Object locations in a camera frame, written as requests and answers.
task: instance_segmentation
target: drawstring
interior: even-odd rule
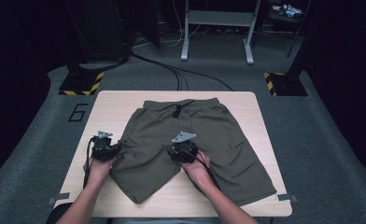
[[[193,102],[194,102],[194,101],[190,101],[190,102],[185,103],[185,104],[183,104],[183,105],[168,105],[167,107],[165,107],[165,108],[163,108],[163,109],[159,110],[159,113],[160,113],[160,112],[162,112],[163,110],[165,110],[165,109],[167,109],[167,108],[171,107],[171,106],[176,106],[176,111],[174,112],[174,114],[172,115],[172,117],[173,117],[174,119],[177,119],[177,118],[179,117],[180,112],[182,111],[183,106],[189,105],[189,104],[191,104],[191,103],[193,103]]]

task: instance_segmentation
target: table leg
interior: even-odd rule
[[[246,62],[247,64],[253,64],[253,55],[252,55],[252,49],[250,48],[250,45],[248,44],[250,42],[250,39],[246,40],[244,39],[244,48],[245,48],[245,55],[246,55]]]
[[[186,0],[186,12],[184,18],[184,42],[181,61],[185,62],[189,55],[189,0]]]

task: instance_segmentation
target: gray carpet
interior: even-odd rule
[[[287,191],[299,198],[292,204],[292,215],[274,223],[366,223],[366,169],[335,126],[309,76],[305,72],[300,76],[307,97],[271,96],[265,84],[264,72],[289,70],[300,43],[286,58],[289,39],[261,35],[253,49],[255,64],[247,65],[243,38],[218,35],[192,40],[187,62],[179,60],[182,43],[161,49],[145,45],[133,52],[219,78],[235,91],[256,94]],[[171,72],[136,58],[107,71],[93,96],[59,95],[66,75],[64,67],[49,73],[47,100],[0,170],[0,223],[45,223],[52,210],[46,201],[59,193],[99,91],[176,90]],[[190,91],[228,91],[208,77],[187,73],[185,77]],[[86,111],[84,119],[69,122],[77,104],[88,104],[80,108]],[[264,217],[257,220],[268,222]],[[95,218],[92,223],[106,220]]]

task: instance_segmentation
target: metal stand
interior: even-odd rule
[[[250,39],[253,35],[259,7],[260,0],[256,0],[253,12],[198,11],[189,10],[189,0],[186,0],[185,34],[181,60],[185,62],[189,55],[189,24],[248,26],[249,32],[247,34],[247,39],[244,39],[244,48],[246,62],[248,64],[253,64],[254,60],[250,47]]]

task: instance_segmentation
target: metal bracket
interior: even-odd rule
[[[197,134],[195,134],[195,133],[180,132],[180,134],[178,134],[174,139],[172,139],[172,142],[173,143],[182,143],[182,142],[186,142],[188,140],[191,140],[195,137],[197,137]]]
[[[291,203],[295,203],[299,201],[299,199],[296,197],[296,195],[292,194],[276,194],[276,199],[278,201],[290,201]]]
[[[55,198],[49,198],[46,202],[46,204],[54,204],[56,203],[58,200],[63,200],[63,199],[68,199],[70,196],[70,193],[62,193],[62,194],[58,194],[57,196],[55,196]]]
[[[99,138],[106,138],[106,137],[109,137],[113,135],[113,133],[105,133],[105,132],[102,132],[102,131],[98,131],[98,137]]]

